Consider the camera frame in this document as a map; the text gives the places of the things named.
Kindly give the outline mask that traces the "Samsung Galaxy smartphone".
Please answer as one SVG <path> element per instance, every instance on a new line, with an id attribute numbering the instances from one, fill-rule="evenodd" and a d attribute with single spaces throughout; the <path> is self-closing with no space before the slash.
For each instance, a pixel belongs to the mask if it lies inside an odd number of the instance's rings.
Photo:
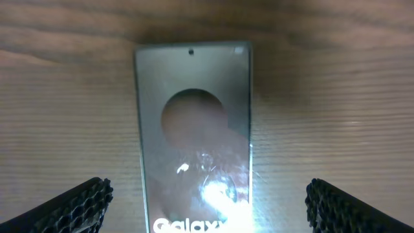
<path id="1" fill-rule="evenodd" d="M 134 54 L 148 232 L 251 232 L 252 47 L 140 47 Z"/>

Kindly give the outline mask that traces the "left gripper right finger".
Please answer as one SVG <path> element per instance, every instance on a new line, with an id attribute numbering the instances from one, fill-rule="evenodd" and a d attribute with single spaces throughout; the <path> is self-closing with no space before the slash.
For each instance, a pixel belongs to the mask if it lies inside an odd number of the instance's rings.
<path id="1" fill-rule="evenodd" d="M 307 221 L 313 232 L 413 233 L 413 227 L 322 180 L 306 187 Z"/>

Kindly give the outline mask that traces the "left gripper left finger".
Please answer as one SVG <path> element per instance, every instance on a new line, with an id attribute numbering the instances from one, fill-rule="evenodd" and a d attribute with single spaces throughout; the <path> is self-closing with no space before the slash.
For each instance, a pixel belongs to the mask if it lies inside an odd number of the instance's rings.
<path id="1" fill-rule="evenodd" d="M 99 233 L 112 200 L 111 181 L 94 177 L 1 223 L 1 233 Z"/>

